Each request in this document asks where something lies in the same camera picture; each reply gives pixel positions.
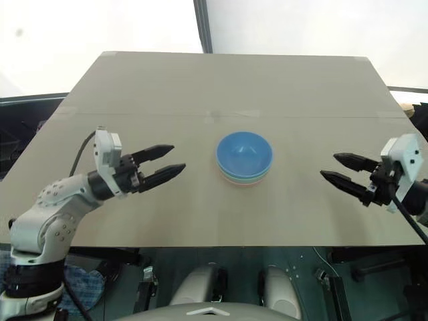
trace stacked bowls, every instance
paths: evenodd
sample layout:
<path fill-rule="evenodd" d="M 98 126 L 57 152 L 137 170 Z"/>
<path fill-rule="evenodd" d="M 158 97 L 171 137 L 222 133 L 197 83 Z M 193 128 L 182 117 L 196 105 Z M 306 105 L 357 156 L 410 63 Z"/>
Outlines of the stacked bowls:
<path fill-rule="evenodd" d="M 234 132 L 223 138 L 215 153 L 223 177 L 239 186 L 252 186 L 269 172 L 274 154 L 269 143 L 253 132 Z"/>

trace blue bowl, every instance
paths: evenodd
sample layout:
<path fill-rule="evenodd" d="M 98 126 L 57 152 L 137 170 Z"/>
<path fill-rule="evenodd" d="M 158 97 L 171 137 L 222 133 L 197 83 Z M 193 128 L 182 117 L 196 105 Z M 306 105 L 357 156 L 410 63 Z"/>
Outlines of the blue bowl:
<path fill-rule="evenodd" d="M 234 132 L 223 138 L 215 156 L 221 170 L 237 179 L 251 179 L 267 172 L 274 154 L 269 143 L 253 132 Z"/>

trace table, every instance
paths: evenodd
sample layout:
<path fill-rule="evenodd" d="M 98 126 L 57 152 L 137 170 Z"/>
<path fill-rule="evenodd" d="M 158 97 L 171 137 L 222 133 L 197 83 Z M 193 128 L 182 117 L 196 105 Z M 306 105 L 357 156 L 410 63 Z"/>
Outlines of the table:
<path fill-rule="evenodd" d="M 379 158 L 390 137 L 416 132 L 366 58 L 104 52 L 0 183 L 0 242 L 9 240 L 8 220 L 68 174 L 98 125 L 120 135 L 122 154 L 175 145 L 144 164 L 146 174 L 187 167 L 144 194 L 105 202 L 82 220 L 73 245 L 421 243 L 399 213 L 366 208 L 319 173 L 367 184 L 368 175 L 346 170 L 333 153 Z M 238 130 L 261 134 L 274 149 L 271 172 L 251 188 L 231 185 L 215 165 L 217 143 Z M 87 148 L 78 173 L 94 167 Z"/>

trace black cable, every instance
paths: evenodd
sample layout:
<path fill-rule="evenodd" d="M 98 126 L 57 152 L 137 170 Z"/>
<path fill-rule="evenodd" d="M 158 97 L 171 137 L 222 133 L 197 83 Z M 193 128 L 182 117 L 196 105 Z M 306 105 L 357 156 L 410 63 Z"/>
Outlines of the black cable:
<path fill-rule="evenodd" d="M 74 175 L 74 173 L 75 173 L 75 171 L 76 171 L 76 168 L 77 168 L 77 166 L 78 166 L 78 163 L 79 163 L 80 157 L 81 157 L 81 155 L 82 155 L 82 153 L 83 153 L 83 151 L 84 151 L 84 149 L 85 149 L 86 145 L 89 143 L 89 141 L 91 140 L 91 138 L 92 138 L 92 137 L 94 137 L 94 136 L 95 136 L 95 131 L 91 132 L 91 133 L 89 134 L 89 136 L 88 136 L 88 137 L 86 137 L 86 139 L 83 141 L 83 143 L 82 143 L 82 145 L 81 145 L 81 147 L 80 147 L 80 149 L 79 149 L 79 151 L 78 151 L 78 153 L 77 153 L 77 155 L 76 155 L 76 158 L 74 159 L 74 163 L 73 163 L 72 169 L 71 169 L 71 171 L 70 171 L 70 175 L 69 175 L 69 177 L 71 177 L 71 176 L 73 176 L 73 175 Z M 73 291 L 72 287 L 71 287 L 71 286 L 70 286 L 70 284 L 68 283 L 68 281 L 67 281 L 67 279 L 66 279 L 66 276 L 65 276 L 65 275 L 64 275 L 64 278 L 63 278 L 63 283 L 64 283 L 64 287 L 66 288 L 66 291 L 67 291 L 68 295 L 69 295 L 69 296 L 70 296 L 70 298 L 72 299 L 72 301 L 73 301 L 74 305 L 75 305 L 75 306 L 77 307 L 77 309 L 80 311 L 80 314 L 83 316 L 83 318 L 84 318 L 86 321 L 92 321 L 91 316 L 89 315 L 88 311 L 86 311 L 85 307 L 83 307 L 82 303 L 79 301 L 79 299 L 78 299 L 78 297 L 76 296 L 76 294 L 74 293 L 74 291 Z"/>
<path fill-rule="evenodd" d="M 81 157 L 81 155 L 82 155 L 82 153 L 83 153 L 86 145 L 89 143 L 89 141 L 91 140 L 91 138 L 94 137 L 94 136 L 95 136 L 95 131 L 91 132 L 89 134 L 89 136 L 86 137 L 86 139 L 83 141 L 83 143 L 82 143 L 82 145 L 81 145 L 81 147 L 80 147 L 80 149 L 79 149 L 79 151 L 78 151 L 78 153 L 76 155 L 76 159 L 74 159 L 74 163 L 73 163 L 72 169 L 70 171 L 70 174 L 68 175 L 69 177 L 71 177 L 71 176 L 74 175 L 74 172 L 76 171 L 76 167 L 78 166 L 80 157 Z"/>
<path fill-rule="evenodd" d="M 65 274 L 64 274 L 64 278 L 63 278 L 62 282 L 64 283 L 64 287 L 66 288 L 66 291 L 67 291 L 68 295 L 72 299 L 72 301 L 73 301 L 74 305 L 77 307 L 77 309 L 79 309 L 79 311 L 82 314 L 83 318 L 86 321 L 92 321 L 92 318 L 89 315 L 88 311 L 86 311 L 85 307 L 82 305 L 82 303 L 79 301 L 79 299 L 76 296 L 76 294 L 73 292 L 73 289 L 70 286 L 70 283 L 68 283 Z"/>
<path fill-rule="evenodd" d="M 417 235 L 422 239 L 422 241 L 428 245 L 428 237 L 425 234 L 424 231 L 419 227 L 418 223 L 415 222 L 414 219 L 410 216 L 409 212 L 406 210 L 404 205 L 399 201 L 397 196 L 395 196 L 395 187 L 394 185 L 388 186 L 388 192 L 389 196 L 393 200 L 394 204 L 397 206 L 397 208 L 400 210 L 401 214 L 403 214 L 404 218 L 406 219 L 407 223 L 410 224 L 410 226 L 415 230 Z"/>

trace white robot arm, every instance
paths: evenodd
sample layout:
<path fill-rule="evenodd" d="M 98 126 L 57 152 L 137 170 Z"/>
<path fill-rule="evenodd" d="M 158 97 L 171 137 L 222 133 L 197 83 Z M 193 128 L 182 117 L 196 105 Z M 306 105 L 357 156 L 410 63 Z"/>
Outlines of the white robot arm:
<path fill-rule="evenodd" d="M 428 226 L 428 181 L 416 181 L 423 163 L 417 136 L 404 134 L 391 138 L 381 151 L 380 162 L 352 153 L 334 154 L 342 165 L 354 171 L 370 173 L 370 185 L 364 187 L 337 172 L 321 171 L 321 175 L 335 187 L 357 197 L 365 206 L 371 203 L 386 205 L 388 211 L 397 209 L 428 244 L 428 237 L 410 215 Z"/>
<path fill-rule="evenodd" d="M 0 295 L 0 321 L 55 311 L 64 289 L 64 259 L 82 218 L 111 197 L 143 192 L 177 176 L 185 164 L 165 167 L 144 177 L 138 166 L 168 153 L 173 146 L 156 145 L 120 156 L 117 134 L 95 133 L 96 171 L 53 182 L 33 207 L 9 222 L 12 265 Z"/>

